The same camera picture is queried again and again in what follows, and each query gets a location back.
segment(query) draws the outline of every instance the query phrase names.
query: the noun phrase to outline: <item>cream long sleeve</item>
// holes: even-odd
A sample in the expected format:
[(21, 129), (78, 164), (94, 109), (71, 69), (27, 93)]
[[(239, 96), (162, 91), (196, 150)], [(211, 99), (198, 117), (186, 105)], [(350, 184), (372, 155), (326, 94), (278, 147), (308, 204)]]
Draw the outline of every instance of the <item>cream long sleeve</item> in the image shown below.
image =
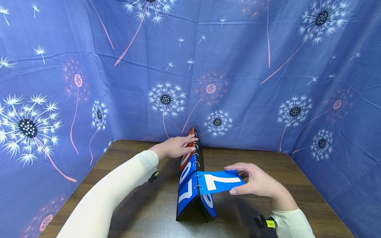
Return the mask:
[(272, 217), (278, 224), (278, 238), (315, 238), (306, 216), (299, 208), (294, 211), (272, 210)]
[(83, 197), (57, 238), (107, 238), (115, 208), (148, 181), (158, 163), (156, 153), (145, 150), (111, 171)]

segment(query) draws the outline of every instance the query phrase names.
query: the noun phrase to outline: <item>black wrist strap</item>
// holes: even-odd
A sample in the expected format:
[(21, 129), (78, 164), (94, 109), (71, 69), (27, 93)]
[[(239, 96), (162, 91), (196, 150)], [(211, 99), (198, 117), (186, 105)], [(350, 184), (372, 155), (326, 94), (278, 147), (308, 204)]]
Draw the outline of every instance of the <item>black wrist strap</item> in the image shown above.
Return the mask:
[(157, 179), (158, 171), (154, 172), (151, 177), (148, 179), (148, 182), (152, 183), (155, 179)]
[(269, 228), (278, 227), (278, 224), (273, 217), (269, 217), (268, 219), (265, 219), (262, 215), (260, 215), (254, 218), (254, 220), (259, 229), (262, 229), (265, 227), (269, 227)]

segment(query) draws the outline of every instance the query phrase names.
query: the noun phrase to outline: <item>white number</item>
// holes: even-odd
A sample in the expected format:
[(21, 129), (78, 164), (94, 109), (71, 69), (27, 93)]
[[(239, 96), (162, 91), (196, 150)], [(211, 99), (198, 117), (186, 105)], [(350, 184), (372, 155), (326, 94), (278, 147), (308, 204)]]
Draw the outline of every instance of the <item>white number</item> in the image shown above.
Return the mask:
[(210, 194), (203, 194), (204, 201), (207, 203), (208, 207), (213, 208), (213, 200)]
[(187, 177), (190, 169), (191, 169), (191, 162), (189, 161), (181, 172), (179, 184), (181, 184), (182, 181)]
[(188, 182), (188, 191), (181, 194), (181, 196), (179, 197), (179, 203), (186, 198), (190, 198), (191, 196), (192, 196), (192, 180), (190, 179)]
[(182, 166), (182, 165), (185, 163), (185, 161), (187, 161), (187, 159), (189, 158), (189, 156), (190, 156), (190, 153), (188, 153), (188, 154), (186, 154), (186, 155), (184, 155), (184, 156), (182, 157), (180, 166)]
[(215, 182), (221, 182), (221, 183), (237, 183), (241, 182), (239, 177), (235, 178), (221, 178), (216, 177), (211, 174), (204, 174), (205, 183), (207, 184), (208, 191), (216, 190), (216, 184)]

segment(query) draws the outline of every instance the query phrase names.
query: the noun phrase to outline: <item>blue card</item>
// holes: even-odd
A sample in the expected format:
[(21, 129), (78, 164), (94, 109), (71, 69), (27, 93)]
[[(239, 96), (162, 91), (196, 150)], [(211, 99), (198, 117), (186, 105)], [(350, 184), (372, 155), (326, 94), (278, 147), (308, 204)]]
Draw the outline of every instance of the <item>blue card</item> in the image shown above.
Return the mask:
[(196, 166), (198, 166), (198, 164), (196, 163), (196, 155), (193, 154), (192, 157), (190, 157), (190, 159), (186, 163), (184, 169), (181, 171), (179, 189), (188, 180), (189, 176), (196, 171)]
[(216, 216), (216, 210), (214, 209), (213, 197), (212, 194), (202, 194), (201, 195), (202, 204), (204, 204), (208, 213), (212, 216)]
[(184, 208), (197, 196), (197, 177), (193, 173), (189, 179), (184, 182), (184, 186), (179, 190), (177, 195), (177, 215), (184, 210)]
[(245, 184), (235, 170), (217, 172), (198, 171), (197, 175), (200, 176), (198, 177), (200, 194), (219, 193)]

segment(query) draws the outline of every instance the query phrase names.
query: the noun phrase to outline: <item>wooden table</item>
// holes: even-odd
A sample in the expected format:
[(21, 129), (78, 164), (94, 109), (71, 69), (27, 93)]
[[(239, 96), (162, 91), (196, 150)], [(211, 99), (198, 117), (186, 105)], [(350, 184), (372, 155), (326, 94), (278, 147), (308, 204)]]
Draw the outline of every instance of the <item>wooden table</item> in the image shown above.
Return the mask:
[[(56, 237), (75, 206), (111, 170), (150, 148), (153, 143), (116, 141), (102, 156), (40, 238)], [(255, 163), (280, 181), (293, 195), (308, 218), (316, 238), (353, 237), (338, 219), (292, 159), (280, 152), (261, 152), (203, 147), (206, 171), (221, 171), (236, 162)], [(269, 199), (254, 195), (231, 196), (229, 192), (213, 195), (215, 220), (177, 222), (176, 202), (179, 159), (164, 159), (158, 166), (159, 177), (133, 190), (116, 208), (111, 220), (110, 238), (145, 237), (276, 237), (274, 229), (259, 230), (254, 218), (271, 214)]]

